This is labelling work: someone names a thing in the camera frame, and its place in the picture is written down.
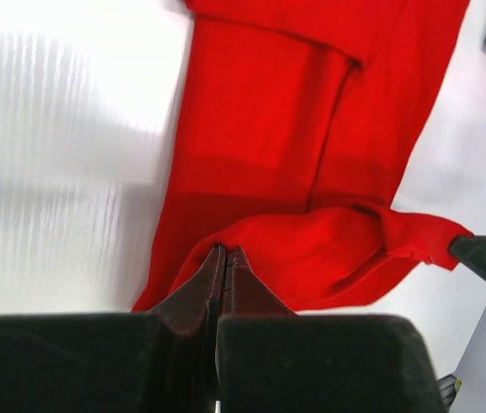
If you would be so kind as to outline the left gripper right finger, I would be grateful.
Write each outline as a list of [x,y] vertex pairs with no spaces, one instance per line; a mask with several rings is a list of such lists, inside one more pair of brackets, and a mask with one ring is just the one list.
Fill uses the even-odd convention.
[[441,412],[426,345],[406,318],[299,316],[231,255],[218,322],[223,412]]

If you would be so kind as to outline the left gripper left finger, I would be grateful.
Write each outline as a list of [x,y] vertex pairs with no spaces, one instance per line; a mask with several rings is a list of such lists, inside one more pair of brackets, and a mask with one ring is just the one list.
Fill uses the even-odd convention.
[[212,412],[227,254],[150,311],[0,316],[0,412]]

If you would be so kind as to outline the red t-shirt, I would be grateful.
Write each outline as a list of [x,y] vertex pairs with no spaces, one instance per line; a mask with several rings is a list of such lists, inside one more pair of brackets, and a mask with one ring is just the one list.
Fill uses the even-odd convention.
[[242,247],[294,311],[369,305],[466,229],[391,204],[466,1],[189,1],[169,184],[135,303]]

